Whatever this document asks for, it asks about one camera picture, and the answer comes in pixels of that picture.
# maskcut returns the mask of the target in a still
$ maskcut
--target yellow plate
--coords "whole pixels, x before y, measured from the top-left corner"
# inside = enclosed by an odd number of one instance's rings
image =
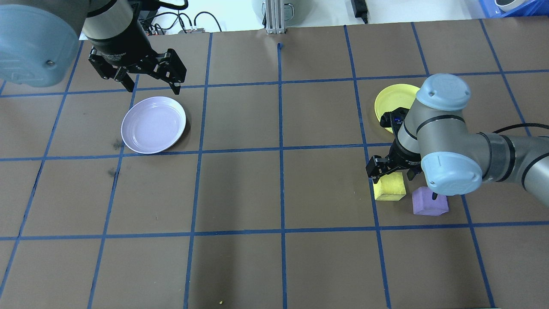
[[[391,85],[378,94],[374,103],[374,111],[378,121],[381,120],[386,112],[392,112],[399,107],[410,108],[413,101],[416,99],[418,87],[408,84]],[[393,129],[386,128],[387,131],[393,133]]]

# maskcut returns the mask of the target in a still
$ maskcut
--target blue bin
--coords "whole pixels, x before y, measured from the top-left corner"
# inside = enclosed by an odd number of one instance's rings
[[[549,0],[528,0],[509,12],[502,12],[494,0],[480,0],[487,18],[549,15]]]

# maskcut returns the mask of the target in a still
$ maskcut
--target black cable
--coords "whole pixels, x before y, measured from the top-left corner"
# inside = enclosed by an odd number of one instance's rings
[[[198,13],[195,17],[194,17],[194,26],[196,27],[197,26],[197,17],[200,15],[200,14],[208,14],[210,16],[212,16],[215,20],[215,23],[217,24],[217,27],[219,27],[219,32],[223,32],[223,30],[221,30],[221,26],[219,25],[219,21],[217,21],[217,18],[215,18],[215,16],[210,13],[210,12],[206,12],[206,11],[202,11],[200,13]]]
[[[171,14],[171,15],[177,16],[177,13],[174,13],[174,12],[164,12],[164,13],[160,13],[160,14],[157,14],[157,15],[154,15],[154,16],[151,16],[151,17],[147,17],[147,18],[143,19],[141,22],[147,21],[149,19],[155,19],[159,16],[166,15],[166,14]]]
[[[510,125],[510,126],[506,126],[505,128],[501,128],[499,130],[495,130],[494,133],[501,133],[503,131],[516,129],[516,128],[524,128],[524,127],[527,127],[527,126],[534,126],[536,128],[543,128],[543,129],[549,130],[549,125],[546,125],[546,124],[541,124],[541,123],[519,123],[519,124],[513,124],[513,125]]]
[[[189,20],[189,26],[192,26],[193,23],[191,22],[191,18],[189,17],[189,15],[185,14],[185,13],[179,13],[179,15],[184,15],[188,20]]]
[[[154,27],[156,28],[157,33],[158,29],[160,29],[160,31],[162,31],[162,35],[166,34],[166,32],[164,32],[164,29],[162,29],[162,27],[158,23],[154,24]]]
[[[187,0],[183,0],[183,5],[175,5],[172,3],[166,3],[162,1],[159,1],[158,3],[160,4],[161,7],[169,8],[172,10],[184,10],[189,7],[189,2]]]
[[[160,29],[160,30],[163,32],[163,34],[165,34],[165,33],[164,33],[165,30],[170,30],[170,29],[172,29],[178,21],[179,21],[179,24],[181,25],[181,29],[183,30],[183,32],[187,33],[186,30],[185,30],[185,24],[184,24],[183,20],[181,19],[181,15],[185,15],[185,16],[189,19],[189,25],[192,25],[192,24],[191,24],[191,19],[189,18],[189,16],[188,16],[187,14],[185,14],[185,13],[176,14],[176,13],[173,13],[173,12],[164,12],[164,13],[161,13],[161,14],[158,14],[158,15],[155,15],[155,16],[152,16],[152,17],[149,17],[149,18],[147,18],[147,19],[142,20],[142,21],[141,21],[141,24],[143,25],[144,22],[145,22],[146,20],[148,20],[148,19],[153,19],[153,18],[155,18],[155,17],[161,16],[161,15],[165,15],[165,14],[175,15],[175,16],[177,16],[177,18],[176,18],[176,20],[173,21],[173,23],[171,24],[171,26],[169,26],[168,28],[162,28],[158,23],[154,25],[155,29],[156,29],[157,31],[158,31],[158,29]]]

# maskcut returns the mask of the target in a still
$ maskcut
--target power adapter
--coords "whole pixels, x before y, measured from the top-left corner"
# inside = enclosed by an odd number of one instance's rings
[[[365,24],[368,23],[368,7],[366,0],[351,0],[352,10],[356,18],[362,18]]]

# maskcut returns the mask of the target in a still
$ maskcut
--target small debris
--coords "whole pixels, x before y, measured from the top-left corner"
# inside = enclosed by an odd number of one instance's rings
[[[116,168],[113,167],[113,168],[109,169],[107,173],[109,174],[109,176],[111,178],[114,178],[114,176],[116,176]]]
[[[116,141],[113,143],[113,149],[119,150],[123,145],[124,145],[123,141],[116,139]]]

